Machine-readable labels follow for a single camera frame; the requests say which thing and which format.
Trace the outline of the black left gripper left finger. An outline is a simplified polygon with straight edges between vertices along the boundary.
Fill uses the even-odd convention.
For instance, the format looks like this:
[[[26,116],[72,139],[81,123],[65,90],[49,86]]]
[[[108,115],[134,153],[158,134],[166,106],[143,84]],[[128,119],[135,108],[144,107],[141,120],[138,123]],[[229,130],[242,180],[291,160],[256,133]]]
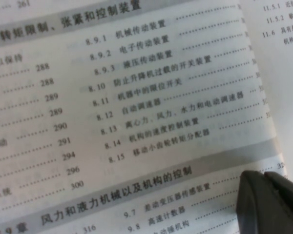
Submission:
[[[242,234],[293,234],[293,212],[264,173],[241,174],[236,213]]]

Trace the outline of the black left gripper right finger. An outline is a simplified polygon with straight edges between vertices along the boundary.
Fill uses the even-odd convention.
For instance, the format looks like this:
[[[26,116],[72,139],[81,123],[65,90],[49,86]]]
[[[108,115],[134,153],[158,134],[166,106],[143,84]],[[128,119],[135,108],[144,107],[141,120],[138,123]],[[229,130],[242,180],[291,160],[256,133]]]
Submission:
[[[284,178],[276,172],[265,172],[264,176],[270,181],[272,186],[279,192],[285,204],[293,212],[293,182]]]

